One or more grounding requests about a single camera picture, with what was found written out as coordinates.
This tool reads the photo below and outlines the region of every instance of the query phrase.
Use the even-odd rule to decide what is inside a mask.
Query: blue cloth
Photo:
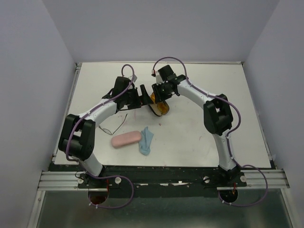
[[[154,134],[148,130],[148,127],[142,130],[142,139],[138,142],[139,144],[139,151],[143,155],[148,155],[150,153],[150,145],[152,142],[152,138]]]

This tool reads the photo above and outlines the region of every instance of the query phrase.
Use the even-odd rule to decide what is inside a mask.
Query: eyeglasses
[[[106,129],[106,128],[102,128],[100,125],[98,126],[98,128],[100,128],[104,133],[106,133],[106,134],[108,134],[108,135],[114,135],[115,132],[117,132],[117,130],[124,124],[124,122],[125,122],[125,120],[126,120],[126,118],[127,118],[127,115],[128,115],[128,114],[125,115],[122,124],[119,125],[119,127],[118,127],[113,133],[112,133],[110,130]]]

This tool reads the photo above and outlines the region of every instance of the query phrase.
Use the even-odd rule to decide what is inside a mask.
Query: gray wall
[[[0,7],[0,227],[26,227],[75,65],[41,0]]]
[[[43,0],[76,61],[244,61],[278,0]]]
[[[304,2],[280,1],[244,69],[276,163],[304,224]]]

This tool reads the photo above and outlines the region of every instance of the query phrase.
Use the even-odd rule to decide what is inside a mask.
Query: pink pouch
[[[111,144],[114,148],[119,148],[121,146],[139,142],[141,139],[142,134],[139,131],[134,131],[114,136],[111,139]]]

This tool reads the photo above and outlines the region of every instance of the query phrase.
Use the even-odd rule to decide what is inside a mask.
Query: wall
[[[304,223],[304,2],[281,0],[244,70],[276,163],[286,171]]]
[[[75,64],[41,0],[2,2],[0,31],[0,227],[19,228],[50,162]]]
[[[278,0],[43,0],[76,61],[244,61]]]

